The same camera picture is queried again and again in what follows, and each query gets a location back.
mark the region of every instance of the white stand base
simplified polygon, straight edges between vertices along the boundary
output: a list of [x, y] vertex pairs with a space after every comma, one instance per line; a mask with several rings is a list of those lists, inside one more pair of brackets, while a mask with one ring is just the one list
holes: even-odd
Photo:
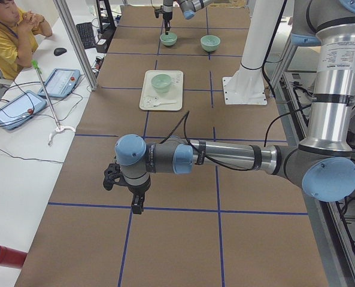
[[224, 99], [226, 105], [267, 105], [265, 87], [262, 77], [258, 77], [255, 85], [238, 88], [238, 73], [233, 77], [223, 77]]

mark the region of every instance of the white table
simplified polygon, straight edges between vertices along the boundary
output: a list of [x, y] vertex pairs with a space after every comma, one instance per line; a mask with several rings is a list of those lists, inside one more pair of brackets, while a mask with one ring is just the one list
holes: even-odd
[[[91, 15], [73, 17], [75, 23], [90, 22], [93, 18]], [[56, 47], [64, 47], [68, 52], [55, 57], [53, 50]], [[91, 66], [96, 56], [104, 56], [94, 48], [86, 50], [86, 53]], [[34, 59], [38, 61], [44, 80], [54, 68], [79, 69], [83, 74], [61, 19], [53, 26], [53, 36], [40, 44]], [[80, 96], [71, 94], [59, 103], [53, 101], [58, 118], [63, 119], [83, 98], [61, 122], [64, 126], [76, 127], [87, 104], [91, 89], [83, 78], [74, 91]], [[18, 84], [31, 81], [38, 81], [34, 68], [23, 70], [16, 79]], [[37, 84], [22, 89], [37, 92], [40, 87]], [[11, 100], [22, 93], [19, 88], [14, 88], [6, 93], [4, 99]], [[47, 107], [40, 114], [51, 115], [51, 110]], [[0, 128], [0, 149], [14, 156], [63, 162], [74, 133], [66, 130], [57, 134], [52, 146], [48, 146], [48, 136], [55, 128], [54, 119], [44, 116], [36, 116], [12, 132]], [[61, 164], [21, 160], [0, 152], [0, 245], [25, 252], [29, 250], [61, 168]], [[0, 287], [14, 286], [19, 273], [18, 269], [0, 267]]]

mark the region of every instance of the white tray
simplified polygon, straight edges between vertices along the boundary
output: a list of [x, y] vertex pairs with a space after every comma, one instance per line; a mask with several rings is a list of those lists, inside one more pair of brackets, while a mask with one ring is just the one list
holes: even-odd
[[[159, 74], [172, 77], [172, 85], [168, 92], [158, 93], [154, 90], [151, 80]], [[149, 70], [145, 72], [144, 84], [139, 107], [145, 111], [179, 111], [183, 107], [183, 78], [181, 71]]]

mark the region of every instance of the lanyard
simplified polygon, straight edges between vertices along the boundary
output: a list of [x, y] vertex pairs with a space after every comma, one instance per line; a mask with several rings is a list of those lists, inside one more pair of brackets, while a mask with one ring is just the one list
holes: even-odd
[[8, 30], [10, 30], [11, 34], [14, 35], [18, 39], [17, 34], [14, 31], [12, 31], [12, 29], [10, 27], [8, 27], [6, 24], [3, 24], [2, 22], [0, 22], [0, 24], [4, 25]]

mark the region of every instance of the computer mouse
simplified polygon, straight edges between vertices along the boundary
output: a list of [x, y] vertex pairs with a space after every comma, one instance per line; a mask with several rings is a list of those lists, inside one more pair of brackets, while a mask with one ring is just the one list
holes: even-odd
[[67, 52], [66, 48], [56, 48], [55, 50], [53, 50], [53, 54], [55, 56], [60, 56], [60, 55], [64, 54], [65, 52]]

